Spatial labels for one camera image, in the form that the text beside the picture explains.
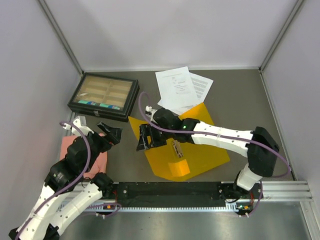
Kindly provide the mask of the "black compartment display box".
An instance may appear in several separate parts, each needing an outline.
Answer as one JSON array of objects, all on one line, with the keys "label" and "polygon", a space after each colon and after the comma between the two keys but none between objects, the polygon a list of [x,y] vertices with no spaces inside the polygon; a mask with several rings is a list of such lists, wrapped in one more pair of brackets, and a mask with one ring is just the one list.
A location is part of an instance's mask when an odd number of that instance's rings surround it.
[{"label": "black compartment display box", "polygon": [[[137,79],[85,72],[67,106],[77,114],[128,122],[139,90]],[[80,104],[80,100],[93,101],[96,105]],[[100,107],[100,104],[116,105],[121,110]]]}]

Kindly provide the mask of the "metal folder clip mechanism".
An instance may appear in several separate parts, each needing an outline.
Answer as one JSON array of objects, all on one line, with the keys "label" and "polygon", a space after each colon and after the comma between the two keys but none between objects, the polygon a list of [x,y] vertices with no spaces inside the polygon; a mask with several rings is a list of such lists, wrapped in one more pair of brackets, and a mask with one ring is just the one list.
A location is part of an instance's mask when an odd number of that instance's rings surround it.
[{"label": "metal folder clip mechanism", "polygon": [[172,141],[172,147],[178,158],[182,158],[184,156],[180,143],[177,140]]}]

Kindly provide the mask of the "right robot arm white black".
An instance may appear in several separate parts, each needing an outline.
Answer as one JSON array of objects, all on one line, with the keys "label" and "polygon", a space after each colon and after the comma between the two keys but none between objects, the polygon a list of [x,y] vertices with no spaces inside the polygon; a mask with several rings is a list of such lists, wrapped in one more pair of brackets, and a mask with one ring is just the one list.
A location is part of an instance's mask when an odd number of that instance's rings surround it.
[{"label": "right robot arm white black", "polygon": [[148,123],[139,126],[137,151],[165,146],[167,140],[206,145],[235,152],[247,158],[247,164],[237,174],[233,186],[221,189],[224,200],[239,200],[252,191],[256,182],[273,176],[279,145],[263,127],[255,130],[232,130],[217,127],[194,118],[180,119],[168,109],[147,106]]}]

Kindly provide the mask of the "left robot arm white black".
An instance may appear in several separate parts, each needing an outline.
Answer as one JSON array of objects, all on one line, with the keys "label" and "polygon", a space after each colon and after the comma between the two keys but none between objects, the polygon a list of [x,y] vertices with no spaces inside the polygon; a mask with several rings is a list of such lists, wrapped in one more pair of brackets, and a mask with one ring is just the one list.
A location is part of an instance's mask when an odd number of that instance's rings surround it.
[{"label": "left robot arm white black", "polygon": [[55,163],[46,176],[41,193],[24,223],[12,229],[12,240],[57,240],[70,223],[84,210],[101,198],[109,198],[114,182],[104,172],[98,172],[88,185],[62,209],[61,203],[72,193],[76,185],[89,172],[101,153],[105,153],[121,141],[122,129],[103,122],[99,135],[79,118],[59,123],[76,136],[67,147],[64,158]]}]

